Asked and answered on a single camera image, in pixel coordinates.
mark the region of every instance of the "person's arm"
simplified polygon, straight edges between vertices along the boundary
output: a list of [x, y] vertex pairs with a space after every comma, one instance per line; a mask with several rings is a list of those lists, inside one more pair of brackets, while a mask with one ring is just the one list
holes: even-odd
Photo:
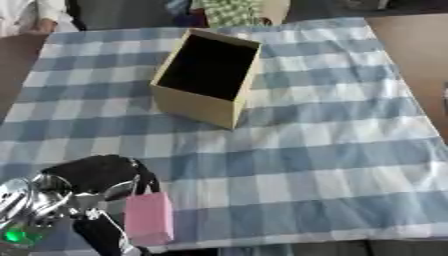
[[37, 0], [37, 8], [39, 12], [37, 30], [43, 34], [52, 33], [61, 15], [67, 11], [65, 0]]

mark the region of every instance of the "tablecloth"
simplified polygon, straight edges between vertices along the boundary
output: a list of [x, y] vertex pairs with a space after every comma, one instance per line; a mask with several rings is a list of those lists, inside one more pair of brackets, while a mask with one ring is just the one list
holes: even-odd
[[[446, 147], [364, 19], [218, 29], [263, 43], [233, 131], [154, 104], [184, 31], [50, 36], [1, 127], [1, 180], [139, 158], [174, 205], [168, 249], [448, 236]], [[55, 232], [40, 250], [87, 248]]]

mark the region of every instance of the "green light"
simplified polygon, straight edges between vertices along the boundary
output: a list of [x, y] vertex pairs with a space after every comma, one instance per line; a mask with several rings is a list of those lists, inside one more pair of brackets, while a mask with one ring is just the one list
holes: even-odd
[[25, 232], [18, 229], [10, 229], [4, 234], [4, 238], [9, 242], [20, 242], [25, 238]]

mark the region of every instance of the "wooden table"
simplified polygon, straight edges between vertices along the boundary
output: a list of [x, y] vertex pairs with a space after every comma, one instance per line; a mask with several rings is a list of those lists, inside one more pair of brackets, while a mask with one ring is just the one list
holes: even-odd
[[[442, 95], [448, 82], [448, 14], [368, 18], [404, 79], [442, 137], [448, 117]], [[44, 37], [0, 40], [0, 120], [14, 102]]]
[[448, 14], [367, 19], [420, 105], [448, 142], [443, 87], [448, 82]]
[[0, 124], [39, 56], [45, 36], [14, 36], [0, 39]]

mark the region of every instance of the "table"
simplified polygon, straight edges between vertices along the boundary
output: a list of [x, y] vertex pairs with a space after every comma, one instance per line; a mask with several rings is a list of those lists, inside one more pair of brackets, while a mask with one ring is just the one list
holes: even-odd
[[36, 61], [46, 36], [15, 36], [0, 39], [0, 124], [6, 116], [22, 83]]
[[[265, 44], [235, 131], [148, 100], [182, 29], [55, 34], [1, 129], [2, 178], [140, 158], [176, 209], [169, 249], [447, 235], [446, 148], [363, 19], [219, 31]], [[85, 249], [70, 235], [46, 249]]]
[[443, 107], [444, 84], [448, 82], [448, 36], [442, 33], [447, 14], [369, 18], [377, 36], [413, 94], [448, 142], [448, 119]]

